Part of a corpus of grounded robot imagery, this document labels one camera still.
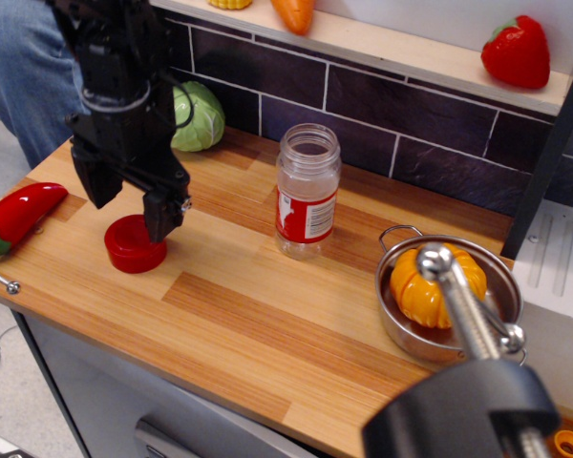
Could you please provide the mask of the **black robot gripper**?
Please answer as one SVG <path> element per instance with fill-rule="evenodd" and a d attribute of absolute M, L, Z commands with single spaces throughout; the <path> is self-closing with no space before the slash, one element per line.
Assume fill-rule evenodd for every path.
<path fill-rule="evenodd" d="M 176 131 L 174 97 L 168 83 L 144 83 L 126 96 L 100 94 L 85 87 L 87 114 L 73 114 L 75 171 L 90 202 L 101 209 L 128 181 L 142 191 L 144 222 L 151 242 L 159 243 L 182 226 L 191 207 L 190 177 L 171 149 Z"/>

